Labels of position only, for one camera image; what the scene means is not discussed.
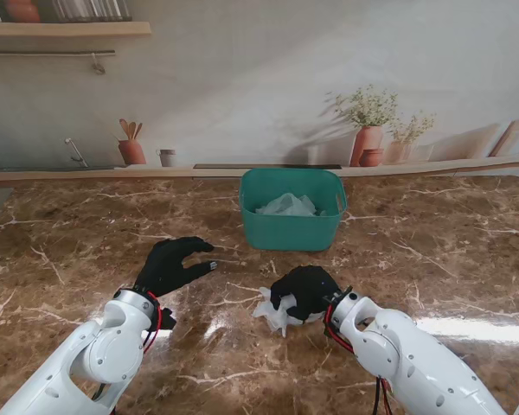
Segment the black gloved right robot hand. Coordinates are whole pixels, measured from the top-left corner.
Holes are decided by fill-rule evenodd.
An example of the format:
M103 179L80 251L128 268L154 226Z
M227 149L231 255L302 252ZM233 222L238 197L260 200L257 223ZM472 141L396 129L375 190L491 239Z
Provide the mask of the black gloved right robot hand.
M275 310L281 299L293 295L296 305L286 312L300 322L306 322L311 315L324 313L329 300L342 290L332 276L321 266L298 266L272 284L270 301Z

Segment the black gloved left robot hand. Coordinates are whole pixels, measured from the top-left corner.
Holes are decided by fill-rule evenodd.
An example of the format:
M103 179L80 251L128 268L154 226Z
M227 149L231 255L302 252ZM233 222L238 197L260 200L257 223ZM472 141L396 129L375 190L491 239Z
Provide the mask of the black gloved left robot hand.
M215 261L206 261L185 268L183 261L196 252L212 252L214 249L197 236L159 241L152 247L133 289L141 293L150 292L155 297L176 291L217 267Z

